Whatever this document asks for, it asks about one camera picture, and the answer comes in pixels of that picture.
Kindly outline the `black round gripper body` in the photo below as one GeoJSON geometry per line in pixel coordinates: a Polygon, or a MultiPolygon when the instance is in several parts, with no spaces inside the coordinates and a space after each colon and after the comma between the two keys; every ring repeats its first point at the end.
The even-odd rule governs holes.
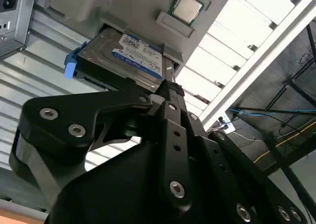
{"type": "Polygon", "coordinates": [[[236,224],[238,187],[219,144],[204,131],[164,131],[72,175],[53,193],[47,224],[236,224]]]}

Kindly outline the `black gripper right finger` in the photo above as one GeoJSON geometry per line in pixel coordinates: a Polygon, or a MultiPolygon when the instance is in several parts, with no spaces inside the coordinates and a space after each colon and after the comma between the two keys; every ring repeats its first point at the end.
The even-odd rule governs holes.
{"type": "Polygon", "coordinates": [[[219,224],[306,224],[302,211],[224,133],[207,133],[175,86],[203,206],[219,224]]]}

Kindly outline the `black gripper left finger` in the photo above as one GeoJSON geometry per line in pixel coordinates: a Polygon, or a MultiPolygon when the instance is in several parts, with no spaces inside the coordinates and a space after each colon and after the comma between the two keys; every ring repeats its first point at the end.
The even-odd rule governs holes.
{"type": "Polygon", "coordinates": [[[21,113],[21,162],[53,203],[72,175],[136,145],[160,143],[164,131],[175,131],[184,143],[176,85],[165,80],[153,94],[131,87],[30,99],[21,113]]]}

